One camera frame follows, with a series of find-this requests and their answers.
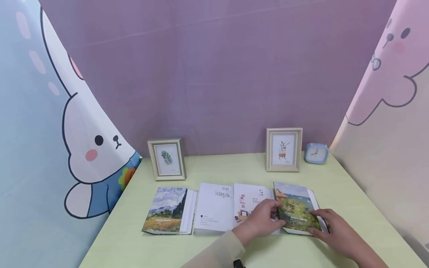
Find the purple wall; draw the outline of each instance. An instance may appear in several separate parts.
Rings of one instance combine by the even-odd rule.
[[[265,151],[265,128],[330,144],[395,0],[40,0],[128,142]]]

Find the wooden picture frame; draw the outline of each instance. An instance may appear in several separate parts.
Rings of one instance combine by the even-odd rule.
[[[149,140],[148,147],[156,181],[186,179],[181,139]]]
[[[299,172],[302,150],[302,128],[266,129],[266,170]]]

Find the blue curtain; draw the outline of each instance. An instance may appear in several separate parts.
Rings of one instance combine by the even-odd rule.
[[[37,1],[0,9],[0,263],[77,267],[139,164]]]

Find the sea painting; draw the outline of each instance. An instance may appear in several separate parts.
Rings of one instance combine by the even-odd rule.
[[[275,182],[274,189],[276,200],[283,203],[278,212],[280,219],[286,221],[284,228],[298,231],[320,229],[318,219],[310,214],[314,208],[307,188]]]

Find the cartoon bunny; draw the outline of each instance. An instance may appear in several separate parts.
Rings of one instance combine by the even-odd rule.
[[[85,219],[111,212],[140,162],[83,80],[48,17],[41,11],[47,53],[69,100],[63,114],[63,139],[69,169],[78,181],[64,206],[73,217]]]
[[[429,0],[398,0],[346,113],[363,124],[384,103],[398,108],[416,96],[414,78],[429,66]]]

